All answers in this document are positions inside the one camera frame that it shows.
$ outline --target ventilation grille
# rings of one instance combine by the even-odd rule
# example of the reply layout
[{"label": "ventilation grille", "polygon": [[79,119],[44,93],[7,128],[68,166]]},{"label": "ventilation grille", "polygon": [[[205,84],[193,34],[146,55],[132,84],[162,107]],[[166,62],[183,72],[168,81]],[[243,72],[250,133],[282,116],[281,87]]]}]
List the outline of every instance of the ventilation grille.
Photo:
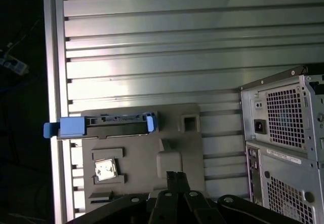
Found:
[{"label": "ventilation grille", "polygon": [[271,177],[268,182],[270,210],[295,219],[304,224],[313,224],[312,208],[303,203],[302,192]]},{"label": "ventilation grille", "polygon": [[296,90],[268,93],[270,141],[303,148],[303,129],[300,94]]}]

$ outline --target metal panel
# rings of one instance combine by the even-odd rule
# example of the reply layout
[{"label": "metal panel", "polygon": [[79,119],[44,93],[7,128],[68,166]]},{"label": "metal panel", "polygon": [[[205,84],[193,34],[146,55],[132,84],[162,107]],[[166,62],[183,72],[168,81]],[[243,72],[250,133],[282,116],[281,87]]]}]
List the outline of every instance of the metal panel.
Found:
[{"label": "metal panel", "polygon": [[[324,57],[324,0],[45,1],[51,121],[89,109],[197,103],[213,198],[249,189],[233,88]],[[75,216],[85,211],[82,144],[63,145],[64,155],[52,141],[54,182],[65,175],[56,223],[73,218],[73,208]]]},{"label": "metal panel", "polygon": [[259,148],[263,206],[301,223],[323,223],[322,183],[316,162],[269,144]]},{"label": "metal panel", "polygon": [[322,7],[97,16],[70,19],[65,35],[85,36],[324,22]]},{"label": "metal panel", "polygon": [[269,76],[290,67],[265,69],[239,69],[231,71],[205,71],[190,74],[165,74],[164,76],[121,76],[72,80],[68,84],[68,99],[90,99],[129,95],[182,93],[232,89],[241,84]]},{"label": "metal panel", "polygon": [[170,10],[296,5],[321,2],[322,0],[67,0],[64,4],[64,14],[65,16],[72,17]]}]

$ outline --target drive label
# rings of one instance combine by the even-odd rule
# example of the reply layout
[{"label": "drive label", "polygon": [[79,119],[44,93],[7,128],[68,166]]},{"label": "drive label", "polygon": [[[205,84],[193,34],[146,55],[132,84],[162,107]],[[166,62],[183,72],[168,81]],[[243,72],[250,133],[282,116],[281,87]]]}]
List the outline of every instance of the drive label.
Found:
[{"label": "drive label", "polygon": [[275,151],[272,151],[272,150],[267,150],[267,153],[270,154],[270,155],[273,155],[275,157],[279,157],[279,158],[285,159],[287,161],[290,161],[290,162],[293,162],[293,163],[297,163],[299,165],[302,164],[302,161],[300,159],[294,158],[294,157],[290,157],[290,156],[287,156],[287,155],[282,154],[282,153],[279,153],[279,152],[275,152]]}]

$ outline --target metal screw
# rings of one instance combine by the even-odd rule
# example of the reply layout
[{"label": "metal screw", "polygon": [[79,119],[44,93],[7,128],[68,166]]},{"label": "metal screw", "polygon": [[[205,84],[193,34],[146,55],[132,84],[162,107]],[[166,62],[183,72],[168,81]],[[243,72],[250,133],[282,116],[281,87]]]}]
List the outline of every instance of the metal screw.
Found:
[{"label": "metal screw", "polygon": [[233,203],[233,202],[234,202],[234,200],[233,200],[232,198],[230,198],[230,197],[226,197],[226,198],[224,199],[224,201],[225,201],[226,203]]},{"label": "metal screw", "polygon": [[132,201],[132,202],[139,202],[140,199],[139,199],[139,198],[132,198],[131,201]]},{"label": "metal screw", "polygon": [[198,193],[197,192],[190,192],[189,195],[192,196],[192,197],[195,197],[195,196],[198,195]]},{"label": "metal screw", "polygon": [[318,115],[317,115],[317,120],[318,120],[319,122],[323,122],[323,121],[324,121],[324,115],[323,115],[323,114],[318,114]]}]

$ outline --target cable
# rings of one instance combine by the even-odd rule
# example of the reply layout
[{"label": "cable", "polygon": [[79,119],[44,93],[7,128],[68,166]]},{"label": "cable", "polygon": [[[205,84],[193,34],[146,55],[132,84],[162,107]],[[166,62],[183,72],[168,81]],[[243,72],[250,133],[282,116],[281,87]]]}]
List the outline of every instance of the cable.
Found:
[{"label": "cable", "polygon": [[41,169],[37,169],[37,168],[31,167],[31,166],[27,166],[27,165],[24,165],[24,164],[21,164],[21,163],[17,163],[17,162],[8,160],[8,159],[3,159],[3,158],[1,159],[0,158],[0,163],[6,163],[6,164],[11,164],[11,165],[14,165],[14,166],[17,166],[17,167],[23,167],[23,168],[26,168],[28,170],[32,170],[32,171],[42,173],[42,174],[45,174],[45,175],[49,174],[47,172],[42,171]]},{"label": "cable", "polygon": [[21,217],[21,218],[26,218],[29,220],[39,220],[39,221],[46,221],[41,218],[36,218],[36,217],[31,217],[31,216],[26,216],[26,215],[21,215],[21,214],[16,214],[16,213],[9,213],[8,215],[14,216],[14,217]]},{"label": "cable", "polygon": [[19,43],[21,43],[31,32],[32,30],[35,29],[36,25],[40,22],[41,18],[38,18],[34,23],[33,25],[31,26],[31,28],[26,32],[26,34],[18,41],[16,41],[15,43],[8,43],[7,45],[7,50],[5,51],[5,54],[4,54],[4,58],[6,59],[7,55],[9,54],[9,52],[15,47],[17,46]]},{"label": "cable", "polygon": [[9,124],[8,115],[7,115],[7,107],[4,102],[1,105],[1,109],[2,109],[2,116],[3,116],[3,120],[4,120],[4,126],[8,132],[8,136],[9,136],[8,140],[9,140],[9,146],[10,146],[10,149],[12,152],[12,157],[15,162],[19,163],[20,160],[19,160],[19,155],[18,155],[17,146],[16,146],[17,144],[16,144],[15,138],[12,133],[12,129]]},{"label": "cable", "polygon": [[233,210],[233,211],[239,212],[239,213],[244,214],[244,215],[248,215],[249,217],[252,217],[252,218],[254,218],[254,219],[256,219],[256,220],[258,220],[259,222],[262,222],[262,223],[264,223],[264,224],[271,224],[270,222],[268,222],[268,221],[266,221],[266,220],[263,220],[263,219],[261,219],[261,218],[255,216],[255,215],[253,215],[253,214],[247,213],[247,212],[245,212],[245,211],[243,211],[243,210],[238,210],[238,209],[235,209],[235,208],[229,207],[229,206],[227,206],[227,205],[222,205],[222,207],[225,207],[225,208],[227,208],[227,209],[229,209],[229,210]]},{"label": "cable", "polygon": [[37,78],[32,78],[31,80],[26,81],[25,83],[18,83],[18,84],[15,85],[15,86],[11,86],[11,87],[7,87],[7,88],[0,89],[0,93],[8,92],[8,91],[11,91],[11,90],[17,89],[17,88],[19,88],[19,87],[21,87],[21,86],[29,85],[30,83],[35,82],[36,79],[37,79]]}]

